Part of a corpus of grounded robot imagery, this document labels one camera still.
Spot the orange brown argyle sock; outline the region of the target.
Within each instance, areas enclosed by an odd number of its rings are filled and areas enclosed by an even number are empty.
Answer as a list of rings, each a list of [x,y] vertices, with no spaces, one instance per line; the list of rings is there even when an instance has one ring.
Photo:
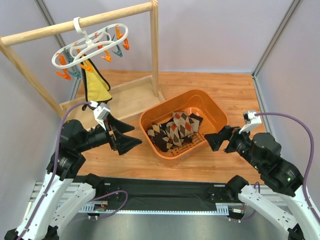
[[[180,138],[180,133],[174,121],[169,121],[165,126],[165,132],[175,146],[181,147],[184,140]]]

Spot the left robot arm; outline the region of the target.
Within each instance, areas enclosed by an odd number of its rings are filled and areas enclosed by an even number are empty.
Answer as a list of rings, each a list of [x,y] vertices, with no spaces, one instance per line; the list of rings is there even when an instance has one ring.
[[[83,178],[73,195],[58,206],[86,161],[83,152],[109,144],[112,150],[123,155],[142,143],[139,138],[126,135],[135,129],[132,125],[117,120],[111,114],[107,115],[103,124],[86,130],[77,119],[63,123],[40,192],[23,222],[7,231],[4,236],[6,240],[58,240],[87,202],[109,196],[105,180],[90,173]]]

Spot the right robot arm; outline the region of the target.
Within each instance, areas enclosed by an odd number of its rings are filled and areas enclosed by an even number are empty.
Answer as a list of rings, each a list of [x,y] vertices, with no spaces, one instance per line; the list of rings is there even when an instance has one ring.
[[[206,134],[205,139],[215,152],[228,141],[225,153],[238,153],[260,175],[260,179],[285,202],[286,212],[262,196],[243,177],[236,175],[225,185],[230,200],[249,205],[288,240],[318,240],[319,211],[308,205],[311,200],[304,196],[303,176],[292,163],[281,157],[281,145],[268,132],[250,134],[239,127],[224,126],[219,132]]]

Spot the black sock yellow trim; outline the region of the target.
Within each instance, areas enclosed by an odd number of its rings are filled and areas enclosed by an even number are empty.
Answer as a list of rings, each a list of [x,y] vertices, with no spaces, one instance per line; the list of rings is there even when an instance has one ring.
[[[80,62],[84,94],[86,102],[97,102],[107,104],[113,99],[110,94],[111,85],[103,77],[91,59]]]

